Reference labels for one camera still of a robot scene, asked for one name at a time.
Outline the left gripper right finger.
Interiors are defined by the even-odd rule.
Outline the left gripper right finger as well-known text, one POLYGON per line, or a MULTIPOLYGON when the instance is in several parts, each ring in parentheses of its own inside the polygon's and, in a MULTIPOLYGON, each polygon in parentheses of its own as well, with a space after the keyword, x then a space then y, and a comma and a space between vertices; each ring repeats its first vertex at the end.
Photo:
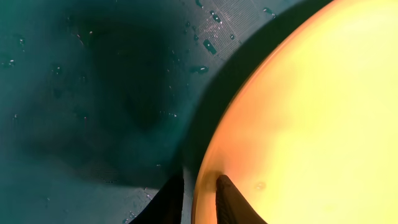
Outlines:
POLYGON ((217 224, 267 224, 227 175, 216 180, 217 224))

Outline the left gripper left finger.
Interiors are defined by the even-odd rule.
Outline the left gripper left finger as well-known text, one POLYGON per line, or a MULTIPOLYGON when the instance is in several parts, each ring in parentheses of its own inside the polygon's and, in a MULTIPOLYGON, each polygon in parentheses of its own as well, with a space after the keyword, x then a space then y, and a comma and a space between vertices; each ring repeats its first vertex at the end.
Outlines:
POLYGON ((176 174, 129 224, 181 224, 183 194, 183 175, 176 174))

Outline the yellow plate with smear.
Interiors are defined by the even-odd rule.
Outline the yellow plate with smear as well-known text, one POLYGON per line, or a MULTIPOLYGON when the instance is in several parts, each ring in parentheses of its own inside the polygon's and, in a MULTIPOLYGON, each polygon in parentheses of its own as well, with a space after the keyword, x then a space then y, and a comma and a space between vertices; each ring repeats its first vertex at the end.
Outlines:
POLYGON ((332 1, 276 48, 220 121, 193 223, 227 176, 267 223, 397 222, 397 1, 332 1))

